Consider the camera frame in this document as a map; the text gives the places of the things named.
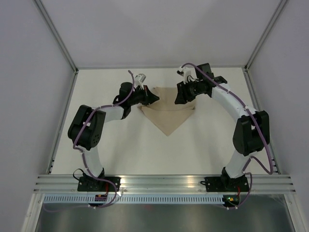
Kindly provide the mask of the beige cloth napkin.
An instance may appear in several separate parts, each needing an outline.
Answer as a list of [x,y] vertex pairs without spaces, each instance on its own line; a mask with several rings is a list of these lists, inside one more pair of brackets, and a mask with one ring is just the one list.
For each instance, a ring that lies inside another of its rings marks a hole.
[[157,95],[159,100],[138,108],[166,136],[170,136],[195,112],[196,100],[186,104],[174,103],[177,97],[175,87],[155,87],[152,93]]

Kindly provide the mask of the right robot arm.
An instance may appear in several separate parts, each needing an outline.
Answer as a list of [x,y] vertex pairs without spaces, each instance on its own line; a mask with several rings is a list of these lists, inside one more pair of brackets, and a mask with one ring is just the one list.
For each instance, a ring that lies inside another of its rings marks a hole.
[[205,94],[217,101],[236,123],[232,138],[235,151],[220,176],[221,187],[231,191],[245,180],[245,170],[256,152],[264,149],[267,155],[270,154],[269,115],[266,111],[248,106],[231,90],[225,78],[213,74],[208,63],[194,66],[196,77],[192,76],[188,66],[189,63],[186,63],[177,70],[183,81],[177,84],[174,103],[186,104]]

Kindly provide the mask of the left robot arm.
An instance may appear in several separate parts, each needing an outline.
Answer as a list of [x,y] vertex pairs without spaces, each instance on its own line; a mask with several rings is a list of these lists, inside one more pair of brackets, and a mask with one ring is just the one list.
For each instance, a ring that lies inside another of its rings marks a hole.
[[101,191],[105,187],[104,168],[98,154],[104,125],[125,119],[134,105],[148,106],[157,101],[159,97],[146,85],[135,87],[133,83],[124,82],[111,105],[97,108],[81,105],[78,108],[68,130],[68,138],[72,140],[73,149],[82,154],[84,173],[94,191]]

